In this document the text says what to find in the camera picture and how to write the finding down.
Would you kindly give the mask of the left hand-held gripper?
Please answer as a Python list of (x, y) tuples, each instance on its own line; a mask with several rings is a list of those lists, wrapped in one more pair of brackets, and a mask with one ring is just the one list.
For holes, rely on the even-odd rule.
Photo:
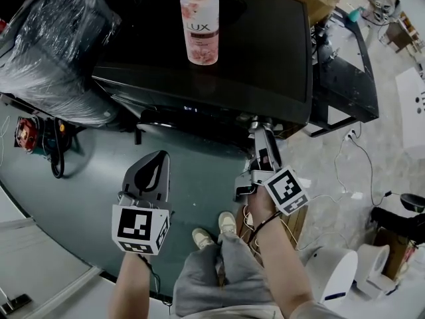
[(112, 206), (112, 240), (123, 251), (158, 255), (171, 226), (170, 156), (159, 150), (134, 163)]

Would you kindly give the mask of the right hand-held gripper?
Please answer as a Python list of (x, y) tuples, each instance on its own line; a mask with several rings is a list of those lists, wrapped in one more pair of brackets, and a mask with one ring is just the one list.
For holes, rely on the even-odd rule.
[(236, 178), (234, 201), (246, 204), (248, 195), (256, 193), (258, 186), (263, 186), (284, 215), (291, 215), (307, 205), (309, 195), (294, 170), (289, 165), (282, 169), (273, 131), (259, 125), (254, 131), (254, 147), (259, 170), (245, 171)]

